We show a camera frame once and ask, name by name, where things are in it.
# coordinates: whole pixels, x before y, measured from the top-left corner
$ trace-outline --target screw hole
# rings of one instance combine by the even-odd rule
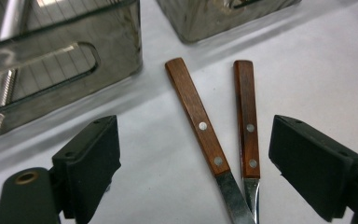
[[[37,179],[37,172],[27,172],[22,175],[19,175],[16,178],[16,184],[24,185],[33,182]]]

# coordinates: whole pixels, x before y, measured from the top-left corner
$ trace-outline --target wooden handle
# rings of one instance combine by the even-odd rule
[[[242,178],[260,178],[255,110],[255,79],[252,62],[236,61],[234,63],[234,76]]]
[[[230,171],[225,154],[217,140],[185,62],[182,58],[173,59],[165,63],[165,68],[213,175],[218,176]]]

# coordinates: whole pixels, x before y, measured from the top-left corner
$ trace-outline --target white surface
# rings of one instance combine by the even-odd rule
[[[304,0],[192,46],[155,1],[141,4],[143,71],[1,136],[0,188],[22,169],[51,167],[51,156],[90,121],[117,114],[122,167],[91,223],[229,223],[164,63],[184,58],[239,182],[232,64],[246,59],[255,66],[260,222],[325,223],[270,162],[269,138],[281,114],[358,152],[358,0]],[[351,215],[347,209],[334,223]]]

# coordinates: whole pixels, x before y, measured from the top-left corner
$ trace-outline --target metal tray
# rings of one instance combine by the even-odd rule
[[[139,0],[1,0],[0,134],[138,72],[141,46]]]
[[[301,0],[157,0],[173,29],[193,43]]]

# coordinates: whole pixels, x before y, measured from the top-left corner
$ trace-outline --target knife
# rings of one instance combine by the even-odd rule
[[[260,161],[258,156],[253,63],[250,61],[236,61],[234,63],[234,80],[245,200],[253,214],[255,223],[258,224]]]
[[[182,58],[165,63],[165,68],[187,114],[205,160],[216,179],[230,218],[235,224],[254,224],[252,213],[231,173],[190,74]]]

